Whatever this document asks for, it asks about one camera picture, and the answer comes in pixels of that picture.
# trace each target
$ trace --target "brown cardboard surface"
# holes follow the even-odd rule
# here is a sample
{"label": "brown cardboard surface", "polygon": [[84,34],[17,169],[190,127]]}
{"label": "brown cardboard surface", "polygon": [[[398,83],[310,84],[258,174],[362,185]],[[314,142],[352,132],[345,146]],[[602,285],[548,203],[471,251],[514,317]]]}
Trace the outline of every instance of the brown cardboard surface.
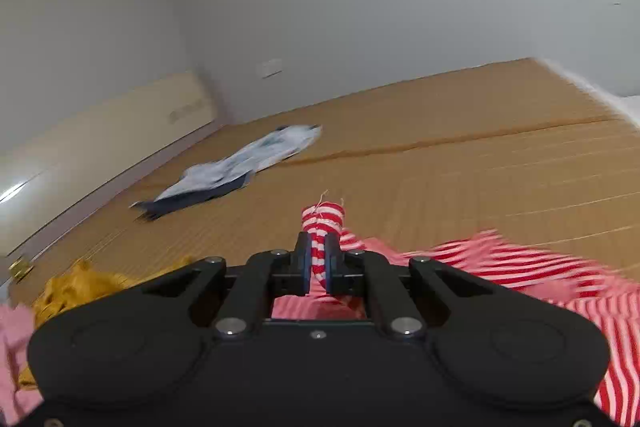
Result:
{"label": "brown cardboard surface", "polygon": [[[319,123],[322,139],[247,187],[148,223],[151,198],[184,168],[275,127]],[[183,255],[230,264],[291,248],[300,210],[344,199],[346,225],[398,250],[496,228],[516,243],[629,270],[640,263],[640,134],[531,60],[492,64],[345,96],[225,128],[114,198],[12,286],[31,301],[79,257],[148,275]]]}

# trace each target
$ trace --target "silver screw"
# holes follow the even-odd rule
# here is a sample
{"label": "silver screw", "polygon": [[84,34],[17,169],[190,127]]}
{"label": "silver screw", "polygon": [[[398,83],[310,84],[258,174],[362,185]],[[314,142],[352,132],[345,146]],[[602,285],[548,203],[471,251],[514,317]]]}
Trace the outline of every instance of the silver screw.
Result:
{"label": "silver screw", "polygon": [[391,329],[401,335],[412,335],[422,329],[422,323],[413,317],[398,317],[391,322]]}
{"label": "silver screw", "polygon": [[216,322],[216,329],[223,335],[238,335],[246,329],[246,322],[237,317],[227,317]]}

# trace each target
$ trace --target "screw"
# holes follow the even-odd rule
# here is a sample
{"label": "screw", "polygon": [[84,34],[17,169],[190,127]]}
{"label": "screw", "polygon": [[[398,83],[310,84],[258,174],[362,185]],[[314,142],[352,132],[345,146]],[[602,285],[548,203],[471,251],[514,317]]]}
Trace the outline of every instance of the screw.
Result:
{"label": "screw", "polygon": [[422,329],[422,323],[413,317],[398,317],[391,322],[391,329],[401,335],[412,335]]}
{"label": "screw", "polygon": [[216,329],[223,335],[232,337],[238,335],[246,329],[246,322],[237,317],[227,317],[216,322]]}

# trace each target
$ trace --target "white garment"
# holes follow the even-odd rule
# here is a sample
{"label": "white garment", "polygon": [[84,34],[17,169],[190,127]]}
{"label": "white garment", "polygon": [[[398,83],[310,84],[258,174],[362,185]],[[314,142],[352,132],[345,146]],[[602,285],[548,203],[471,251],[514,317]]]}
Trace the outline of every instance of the white garment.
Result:
{"label": "white garment", "polygon": [[315,142],[322,132],[320,126],[291,125],[243,147],[233,156],[213,163],[194,165],[183,172],[180,181],[172,185],[155,201],[195,190],[210,190],[247,174],[258,172],[293,156]]}

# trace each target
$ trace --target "red and white striped fabric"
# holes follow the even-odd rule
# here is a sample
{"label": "red and white striped fabric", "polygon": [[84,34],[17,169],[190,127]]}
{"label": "red and white striped fabric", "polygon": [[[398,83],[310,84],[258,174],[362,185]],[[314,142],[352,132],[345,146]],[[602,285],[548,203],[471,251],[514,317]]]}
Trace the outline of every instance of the red and white striped fabric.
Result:
{"label": "red and white striped fabric", "polygon": [[415,255],[433,259],[583,315],[609,341],[611,362],[594,402],[624,427],[640,420],[640,284],[607,267],[570,255],[510,245],[494,230],[431,251],[398,253],[376,238],[360,241],[342,228],[344,210],[322,203],[303,211],[303,230],[316,236],[311,291],[305,297],[276,299],[274,318],[357,319],[359,299],[338,300],[324,291],[324,236],[340,233],[343,250],[377,251],[392,264],[406,265]]}

